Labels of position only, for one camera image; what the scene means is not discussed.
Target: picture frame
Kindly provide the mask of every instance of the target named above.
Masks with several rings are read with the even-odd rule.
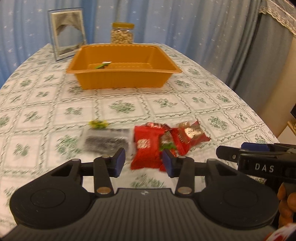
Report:
[[[48,20],[56,61],[75,55],[80,46],[87,44],[82,8],[49,10]]]

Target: glass jar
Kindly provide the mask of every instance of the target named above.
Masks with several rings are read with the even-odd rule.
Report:
[[[133,23],[113,23],[111,29],[111,44],[132,44]]]

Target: yellow lid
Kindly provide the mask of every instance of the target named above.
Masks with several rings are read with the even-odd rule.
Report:
[[[133,23],[113,23],[113,28],[134,28],[135,25]]]

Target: tablecloth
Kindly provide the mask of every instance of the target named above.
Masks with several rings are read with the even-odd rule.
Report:
[[[82,90],[65,69],[71,59],[55,62],[46,45],[26,60],[0,90],[0,235],[15,225],[9,210],[13,192],[71,158],[83,162],[97,156],[77,148],[83,127],[90,120],[107,120],[113,128],[129,128],[148,121],[174,125],[198,119],[211,141],[192,148],[198,162],[216,158],[219,145],[240,147],[243,142],[278,142],[259,116],[228,86],[178,51],[158,44],[183,70],[162,88]],[[236,168],[236,164],[225,161]],[[130,170],[126,162],[116,190],[172,188],[170,179],[156,169]],[[93,180],[83,186],[93,191]],[[195,178],[195,189],[205,187]]]

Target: blue curtain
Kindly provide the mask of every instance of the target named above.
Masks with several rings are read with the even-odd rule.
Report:
[[[83,7],[89,43],[109,42],[112,22],[131,22],[135,42],[167,44],[226,81],[249,21],[250,4],[258,1],[0,0],[0,86],[50,42],[47,11],[70,7]]]

